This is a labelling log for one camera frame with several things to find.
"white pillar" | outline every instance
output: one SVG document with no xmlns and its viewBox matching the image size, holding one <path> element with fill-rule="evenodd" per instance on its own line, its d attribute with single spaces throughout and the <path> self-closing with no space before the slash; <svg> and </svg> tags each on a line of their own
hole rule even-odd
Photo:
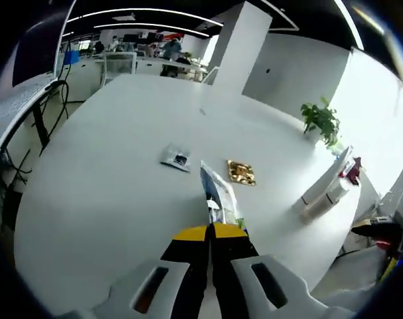
<svg viewBox="0 0 403 319">
<path fill-rule="evenodd" d="M 241 94 L 262 48 L 272 17 L 249 2 L 231 8 L 209 69 L 219 66 L 213 86 Z"/>
</svg>

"white table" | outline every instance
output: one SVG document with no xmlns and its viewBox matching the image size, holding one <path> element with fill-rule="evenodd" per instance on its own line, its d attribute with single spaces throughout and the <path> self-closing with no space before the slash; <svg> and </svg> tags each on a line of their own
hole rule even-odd
<svg viewBox="0 0 403 319">
<path fill-rule="evenodd" d="M 312 289 L 349 232 L 359 191 L 310 226 L 299 221 L 291 204 L 333 161 L 302 129 L 213 86 L 121 75 L 71 116 L 34 168 L 15 228 L 17 269 L 53 314 L 96 305 L 181 229 L 208 223 L 200 160 L 226 178 L 232 159 L 251 164 L 258 182 L 233 184 L 258 252 Z M 191 173 L 159 164 L 170 142 L 191 149 Z"/>
</svg>

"green plant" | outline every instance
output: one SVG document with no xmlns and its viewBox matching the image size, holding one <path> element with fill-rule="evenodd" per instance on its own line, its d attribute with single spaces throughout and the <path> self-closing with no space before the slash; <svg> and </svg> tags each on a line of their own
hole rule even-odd
<svg viewBox="0 0 403 319">
<path fill-rule="evenodd" d="M 321 101 L 325 105 L 324 108 L 318 108 L 316 104 L 312 103 L 305 103 L 301 106 L 301 115 L 305 119 L 304 134 L 318 127 L 325 144 L 332 146 L 338 142 L 340 121 L 334 116 L 337 111 L 329 108 L 328 101 L 324 97 L 321 97 Z"/>
</svg>

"potted plant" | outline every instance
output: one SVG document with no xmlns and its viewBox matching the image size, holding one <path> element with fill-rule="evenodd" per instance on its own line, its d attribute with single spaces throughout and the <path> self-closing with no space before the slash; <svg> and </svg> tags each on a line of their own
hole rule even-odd
<svg viewBox="0 0 403 319">
<path fill-rule="evenodd" d="M 324 108 L 318 108 L 312 103 L 301 106 L 301 115 L 305 120 L 304 134 L 314 144 L 322 139 L 325 145 L 332 146 L 338 141 L 340 121 L 334 116 L 337 111 L 329 108 L 328 101 L 324 97 L 321 97 L 321 101 Z"/>
</svg>

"ceiling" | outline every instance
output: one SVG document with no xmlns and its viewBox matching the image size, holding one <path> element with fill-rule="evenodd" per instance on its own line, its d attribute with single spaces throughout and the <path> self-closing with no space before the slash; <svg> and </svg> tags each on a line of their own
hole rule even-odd
<svg viewBox="0 0 403 319">
<path fill-rule="evenodd" d="M 220 19 L 220 14 L 241 2 L 241 0 L 77 0 L 70 14 L 70 19 L 88 13 L 110 9 L 155 8 L 180 11 L 207 19 L 212 19 L 218 22 L 223 22 Z M 331 43 L 348 50 L 356 45 L 352 32 L 334 0 L 249 0 L 249 2 L 272 16 L 272 24 L 270 28 L 273 29 L 273 31 L 270 32 L 309 37 Z M 265 4 L 265 2 L 272 4 L 277 10 L 281 10 L 282 14 L 293 21 L 299 30 L 281 30 L 294 29 L 294 27 L 284 17 L 277 13 L 275 9 Z M 130 15 L 131 12 L 135 14 L 135 21 L 117 21 L 113 19 L 113 17 Z M 352 17 L 354 17 L 355 24 L 359 30 L 361 39 L 363 40 L 365 52 L 377 58 L 381 63 L 385 64 L 394 71 L 395 67 L 391 61 L 384 42 L 381 39 L 381 36 L 375 34 L 374 31 L 370 27 L 366 26 L 361 18 L 356 17 L 355 14 L 352 14 Z M 217 35 L 221 30 L 221 27 L 217 25 L 184 15 L 158 11 L 122 11 L 92 15 L 90 17 L 84 17 L 83 19 L 77 19 L 73 22 L 69 22 L 67 23 L 64 33 L 74 32 L 73 36 L 93 33 L 94 30 L 102 30 L 102 28 L 94 29 L 94 26 L 96 25 L 109 25 L 122 22 L 169 25 L 188 30 L 200 31 L 208 36 Z M 121 26 L 116 28 L 130 29 L 132 27 Z M 141 29 L 143 26 L 138 25 L 134 26 L 134 28 Z M 147 29 L 182 32 L 167 27 Z M 183 31 L 182 33 L 188 33 L 203 39 L 205 38 L 202 35 L 193 34 L 190 32 Z"/>
</svg>

